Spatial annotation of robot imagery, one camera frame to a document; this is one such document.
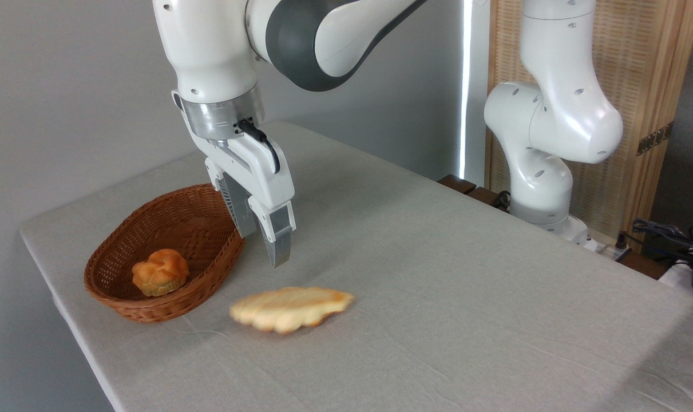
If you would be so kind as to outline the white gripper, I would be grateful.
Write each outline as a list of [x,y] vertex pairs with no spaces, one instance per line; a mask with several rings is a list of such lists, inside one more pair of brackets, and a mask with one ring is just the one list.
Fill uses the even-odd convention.
[[258,231],[256,218],[271,266],[286,263],[291,233],[296,229],[290,201],[295,190],[288,163],[272,138],[261,142],[237,126],[246,120],[256,132],[262,130],[259,92],[250,90],[230,101],[197,104],[185,101],[174,90],[172,99],[192,141],[207,156],[211,185],[220,192],[240,236]]

